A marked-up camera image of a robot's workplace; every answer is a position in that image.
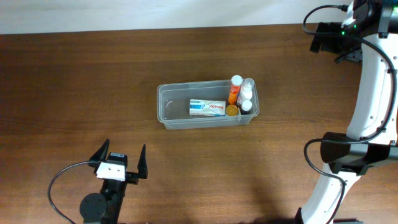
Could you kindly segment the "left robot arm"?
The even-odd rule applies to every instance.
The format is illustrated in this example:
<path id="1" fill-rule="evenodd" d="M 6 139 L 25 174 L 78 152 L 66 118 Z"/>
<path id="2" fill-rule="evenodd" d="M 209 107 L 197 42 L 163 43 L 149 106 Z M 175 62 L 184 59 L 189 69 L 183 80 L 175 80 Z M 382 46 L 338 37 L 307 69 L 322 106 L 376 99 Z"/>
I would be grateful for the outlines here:
<path id="1" fill-rule="evenodd" d="M 117 223 L 127 185 L 137 185 L 139 180 L 148 177 L 145 146 L 141 150 L 137 172 L 127 171 L 127 155 L 108 153 L 108 149 L 107 139 L 89 159 L 96 178 L 103 184 L 98 193 L 88 194 L 80 203 L 84 223 Z"/>

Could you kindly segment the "dark bottle white cap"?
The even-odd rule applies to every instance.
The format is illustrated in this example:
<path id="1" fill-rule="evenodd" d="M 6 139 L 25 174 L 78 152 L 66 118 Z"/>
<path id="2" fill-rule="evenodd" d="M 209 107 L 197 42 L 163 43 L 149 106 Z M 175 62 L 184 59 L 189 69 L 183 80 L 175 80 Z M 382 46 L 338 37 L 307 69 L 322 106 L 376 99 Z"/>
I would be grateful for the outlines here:
<path id="1" fill-rule="evenodd" d="M 250 100 L 245 100 L 240 106 L 240 112 L 242 115 L 250 114 L 252 108 L 252 102 Z"/>

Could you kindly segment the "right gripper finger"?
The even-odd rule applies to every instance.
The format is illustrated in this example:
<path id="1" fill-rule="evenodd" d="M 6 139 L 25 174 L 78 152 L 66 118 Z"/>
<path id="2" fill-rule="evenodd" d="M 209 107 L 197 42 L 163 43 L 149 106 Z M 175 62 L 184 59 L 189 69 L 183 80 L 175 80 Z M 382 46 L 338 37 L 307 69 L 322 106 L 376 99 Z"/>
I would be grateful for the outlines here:
<path id="1" fill-rule="evenodd" d="M 317 29 L 316 29 L 316 33 L 318 32 L 325 32 L 326 30 L 326 24 L 324 22 L 320 22 L 317 25 Z M 315 35 L 313 37 L 311 46 L 310 46 L 310 51 L 314 52 L 314 53 L 319 53 L 319 51 L 321 50 L 321 47 L 323 45 L 323 38 L 319 35 Z"/>
<path id="2" fill-rule="evenodd" d="M 334 62 L 341 63 L 344 60 L 361 65 L 363 62 L 362 49 L 361 48 L 351 49 L 350 51 L 345 52 L 345 53 L 339 55 L 337 58 L 335 58 Z"/>

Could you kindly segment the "small jar gold lid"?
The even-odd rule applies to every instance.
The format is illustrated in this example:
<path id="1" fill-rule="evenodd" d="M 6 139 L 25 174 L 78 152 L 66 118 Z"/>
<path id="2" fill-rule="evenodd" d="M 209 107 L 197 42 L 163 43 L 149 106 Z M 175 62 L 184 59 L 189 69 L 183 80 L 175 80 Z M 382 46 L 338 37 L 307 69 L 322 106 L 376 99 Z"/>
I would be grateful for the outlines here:
<path id="1" fill-rule="evenodd" d="M 227 116 L 237 116 L 239 114 L 239 108 L 236 105 L 228 105 L 226 107 Z"/>

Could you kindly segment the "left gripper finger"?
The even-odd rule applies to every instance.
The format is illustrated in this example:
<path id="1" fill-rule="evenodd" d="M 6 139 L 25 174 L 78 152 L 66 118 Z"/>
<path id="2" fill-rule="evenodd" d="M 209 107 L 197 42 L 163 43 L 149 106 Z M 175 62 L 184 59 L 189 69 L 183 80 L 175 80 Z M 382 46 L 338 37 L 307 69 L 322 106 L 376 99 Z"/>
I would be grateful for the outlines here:
<path id="1" fill-rule="evenodd" d="M 98 167 L 101 162 L 105 161 L 108 153 L 110 141 L 106 139 L 103 145 L 90 157 L 88 165 L 90 167 Z"/>
<path id="2" fill-rule="evenodd" d="M 139 179 L 147 179 L 148 177 L 148 168 L 147 168 L 147 160 L 146 160 L 146 145 L 144 144 L 141 150 L 139 162 L 137 164 L 138 170 L 138 178 Z"/>

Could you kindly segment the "white spray bottle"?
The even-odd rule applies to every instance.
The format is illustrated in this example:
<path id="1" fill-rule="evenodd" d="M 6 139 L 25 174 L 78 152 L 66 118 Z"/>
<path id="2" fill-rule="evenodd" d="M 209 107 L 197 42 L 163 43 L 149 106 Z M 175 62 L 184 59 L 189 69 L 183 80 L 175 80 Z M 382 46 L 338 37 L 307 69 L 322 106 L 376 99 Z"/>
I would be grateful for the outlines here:
<path id="1" fill-rule="evenodd" d="M 246 100 L 251 101 L 253 96 L 254 84 L 255 83 L 252 78 L 247 78 L 243 81 L 237 99 L 238 106 L 241 106 L 242 103 Z"/>

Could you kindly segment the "white green medicine box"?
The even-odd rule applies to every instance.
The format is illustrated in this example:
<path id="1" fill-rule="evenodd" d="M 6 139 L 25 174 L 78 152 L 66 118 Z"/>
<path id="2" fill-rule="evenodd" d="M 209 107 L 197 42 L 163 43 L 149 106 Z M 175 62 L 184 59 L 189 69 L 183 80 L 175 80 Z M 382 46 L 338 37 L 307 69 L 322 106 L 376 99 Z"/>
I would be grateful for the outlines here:
<path id="1" fill-rule="evenodd" d="M 226 102 L 191 99 L 189 114 L 192 116 L 225 116 Z"/>

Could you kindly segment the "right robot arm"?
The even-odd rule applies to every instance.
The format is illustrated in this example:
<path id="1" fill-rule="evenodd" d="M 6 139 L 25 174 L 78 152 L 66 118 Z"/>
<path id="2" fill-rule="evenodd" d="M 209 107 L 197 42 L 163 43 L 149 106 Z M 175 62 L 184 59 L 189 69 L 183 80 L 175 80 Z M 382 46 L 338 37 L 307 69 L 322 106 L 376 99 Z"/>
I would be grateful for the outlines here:
<path id="1" fill-rule="evenodd" d="M 345 133 L 318 139 L 323 166 L 295 223 L 333 223 L 349 189 L 372 167 L 397 161 L 397 2 L 341 5 L 342 22 L 321 22 L 312 31 L 312 52 L 361 64 L 354 114 Z"/>

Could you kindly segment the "orange tube white cap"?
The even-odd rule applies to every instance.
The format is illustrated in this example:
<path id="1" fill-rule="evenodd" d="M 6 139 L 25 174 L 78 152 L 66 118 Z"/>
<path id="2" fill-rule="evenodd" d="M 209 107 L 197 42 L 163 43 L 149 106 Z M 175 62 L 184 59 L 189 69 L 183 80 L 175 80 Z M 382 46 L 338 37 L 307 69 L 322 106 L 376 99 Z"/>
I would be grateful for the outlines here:
<path id="1" fill-rule="evenodd" d="M 234 75 L 231 78 L 231 88 L 228 97 L 229 104 L 234 105 L 236 103 L 242 83 L 243 83 L 243 78 L 240 75 Z"/>

